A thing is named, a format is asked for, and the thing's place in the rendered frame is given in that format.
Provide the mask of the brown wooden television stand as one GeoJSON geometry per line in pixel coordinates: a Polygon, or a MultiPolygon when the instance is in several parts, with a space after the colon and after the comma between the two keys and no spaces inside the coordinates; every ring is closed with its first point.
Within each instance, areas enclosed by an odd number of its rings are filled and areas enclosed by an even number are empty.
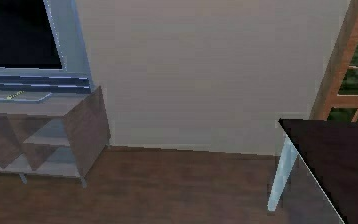
{"type": "Polygon", "coordinates": [[[103,92],[0,98],[0,173],[84,180],[111,138],[103,92]]]}

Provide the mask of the dark table with pale legs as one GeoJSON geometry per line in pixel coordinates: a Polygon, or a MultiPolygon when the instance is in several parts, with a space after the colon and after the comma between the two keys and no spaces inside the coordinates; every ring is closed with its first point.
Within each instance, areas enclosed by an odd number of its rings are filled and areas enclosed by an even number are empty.
{"type": "Polygon", "coordinates": [[[358,224],[358,123],[278,120],[284,143],[267,202],[274,211],[301,159],[343,224],[358,224]]]}

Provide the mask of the silver framed television set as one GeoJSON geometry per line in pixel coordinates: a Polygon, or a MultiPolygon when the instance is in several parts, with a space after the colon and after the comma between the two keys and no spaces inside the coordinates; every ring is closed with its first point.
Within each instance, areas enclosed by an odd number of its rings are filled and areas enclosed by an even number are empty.
{"type": "Polygon", "coordinates": [[[93,89],[76,0],[0,0],[0,102],[93,89]]]}

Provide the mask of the wooden framed window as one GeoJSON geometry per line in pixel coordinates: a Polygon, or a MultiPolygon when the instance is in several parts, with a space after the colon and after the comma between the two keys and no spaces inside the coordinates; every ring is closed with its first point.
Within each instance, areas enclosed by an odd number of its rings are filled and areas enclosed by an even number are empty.
{"type": "Polygon", "coordinates": [[[358,122],[358,0],[349,0],[309,118],[358,122]]]}

